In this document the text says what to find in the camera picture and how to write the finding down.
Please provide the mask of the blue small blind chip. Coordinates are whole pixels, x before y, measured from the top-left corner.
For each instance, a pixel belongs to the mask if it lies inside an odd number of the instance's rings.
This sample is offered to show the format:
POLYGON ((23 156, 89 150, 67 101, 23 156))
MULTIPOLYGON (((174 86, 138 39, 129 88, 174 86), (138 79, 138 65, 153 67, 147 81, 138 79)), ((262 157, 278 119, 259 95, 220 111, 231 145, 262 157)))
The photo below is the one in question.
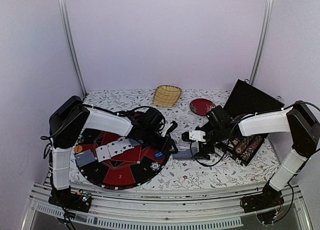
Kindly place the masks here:
POLYGON ((153 155, 156 160, 162 160, 165 155, 161 151, 156 151, 153 155))

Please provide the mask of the blue checkered card deck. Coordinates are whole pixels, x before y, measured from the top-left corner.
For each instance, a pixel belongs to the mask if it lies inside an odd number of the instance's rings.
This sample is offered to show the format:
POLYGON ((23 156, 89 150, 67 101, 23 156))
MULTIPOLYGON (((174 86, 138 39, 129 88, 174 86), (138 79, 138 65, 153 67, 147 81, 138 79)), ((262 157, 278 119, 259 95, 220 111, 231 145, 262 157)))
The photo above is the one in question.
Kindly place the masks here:
POLYGON ((193 156, 190 151, 178 151, 177 153, 172 154, 174 160, 192 160, 193 156))

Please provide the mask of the blue white ten chip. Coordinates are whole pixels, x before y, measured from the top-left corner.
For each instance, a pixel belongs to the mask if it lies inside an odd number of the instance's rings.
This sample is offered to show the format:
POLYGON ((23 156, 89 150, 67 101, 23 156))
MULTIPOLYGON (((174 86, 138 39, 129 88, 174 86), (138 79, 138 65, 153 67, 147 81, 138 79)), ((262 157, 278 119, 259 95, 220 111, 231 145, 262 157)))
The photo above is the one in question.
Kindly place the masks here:
POLYGON ((150 168, 153 171, 158 171, 161 168, 161 164, 158 162, 153 162, 153 163, 151 163, 150 168))

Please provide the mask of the dealt blue cards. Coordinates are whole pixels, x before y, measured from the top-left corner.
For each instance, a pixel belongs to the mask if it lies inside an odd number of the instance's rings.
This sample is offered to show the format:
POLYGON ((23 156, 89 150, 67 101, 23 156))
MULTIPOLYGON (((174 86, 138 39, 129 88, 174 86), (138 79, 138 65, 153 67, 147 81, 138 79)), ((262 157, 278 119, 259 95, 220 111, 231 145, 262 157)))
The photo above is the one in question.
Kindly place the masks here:
POLYGON ((95 156, 91 150, 86 150, 80 153, 75 154, 76 165, 81 168, 85 165, 88 165, 94 162, 95 156))

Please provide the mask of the poker chip stack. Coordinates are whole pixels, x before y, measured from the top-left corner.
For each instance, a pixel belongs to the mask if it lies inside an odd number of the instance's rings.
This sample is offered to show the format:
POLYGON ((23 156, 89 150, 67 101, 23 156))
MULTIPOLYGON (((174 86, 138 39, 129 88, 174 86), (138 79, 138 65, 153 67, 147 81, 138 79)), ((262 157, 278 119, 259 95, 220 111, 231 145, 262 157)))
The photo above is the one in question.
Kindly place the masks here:
POLYGON ((79 144, 82 144, 82 143, 84 142, 84 136, 83 136, 82 134, 80 134, 80 135, 78 136, 77 142, 78 142, 79 144))

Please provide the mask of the orange dealer button chip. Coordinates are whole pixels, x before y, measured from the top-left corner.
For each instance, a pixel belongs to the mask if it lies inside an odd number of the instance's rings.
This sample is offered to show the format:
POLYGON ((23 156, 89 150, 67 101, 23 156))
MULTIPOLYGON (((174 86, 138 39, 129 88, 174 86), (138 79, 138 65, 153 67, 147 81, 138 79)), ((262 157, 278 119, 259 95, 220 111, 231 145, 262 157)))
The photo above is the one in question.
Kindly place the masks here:
POLYGON ((83 147, 81 145, 77 145, 75 148, 74 148, 74 153, 75 154, 79 154, 83 151, 83 147))

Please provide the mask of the blurred blue card being passed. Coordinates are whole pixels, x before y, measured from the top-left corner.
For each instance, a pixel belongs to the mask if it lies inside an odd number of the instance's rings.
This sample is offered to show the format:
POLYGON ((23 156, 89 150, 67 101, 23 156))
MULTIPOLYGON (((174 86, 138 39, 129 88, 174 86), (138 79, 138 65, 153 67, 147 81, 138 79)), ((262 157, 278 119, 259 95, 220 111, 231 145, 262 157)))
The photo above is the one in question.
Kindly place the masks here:
POLYGON ((135 139, 131 139, 131 138, 129 138, 128 141, 129 141, 130 145, 132 145, 133 147, 140 146, 144 143, 142 140, 135 140, 135 139))

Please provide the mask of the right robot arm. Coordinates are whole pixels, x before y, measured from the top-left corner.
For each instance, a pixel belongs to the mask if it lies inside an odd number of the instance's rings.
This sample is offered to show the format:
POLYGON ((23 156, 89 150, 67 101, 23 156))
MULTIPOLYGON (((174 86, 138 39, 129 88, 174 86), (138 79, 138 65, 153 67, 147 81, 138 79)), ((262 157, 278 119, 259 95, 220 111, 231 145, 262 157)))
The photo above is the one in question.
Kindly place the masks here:
POLYGON ((289 133, 292 139, 290 152, 278 170, 262 189, 258 203, 269 208, 278 200, 281 190, 305 166, 309 158, 319 151, 320 122, 309 109, 310 102, 296 101, 276 111, 229 116, 221 106, 207 113, 209 128, 197 128, 186 133, 187 140, 200 146, 216 146, 232 138, 257 137, 264 134, 289 133))

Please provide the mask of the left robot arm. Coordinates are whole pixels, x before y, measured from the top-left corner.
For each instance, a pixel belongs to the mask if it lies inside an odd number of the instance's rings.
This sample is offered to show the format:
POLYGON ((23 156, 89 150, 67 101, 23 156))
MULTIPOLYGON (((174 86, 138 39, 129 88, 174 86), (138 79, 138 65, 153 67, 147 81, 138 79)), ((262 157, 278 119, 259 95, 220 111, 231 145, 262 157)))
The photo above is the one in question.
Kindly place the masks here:
POLYGON ((170 133, 177 123, 166 123, 162 113, 147 106, 145 112, 140 107, 131 110, 112 112, 107 109, 83 103, 79 96, 73 95, 64 102, 49 118, 48 140, 52 147, 52 179, 55 199, 63 206, 74 203, 70 191, 70 155, 84 130, 116 134, 148 144, 163 154, 178 152, 170 133))

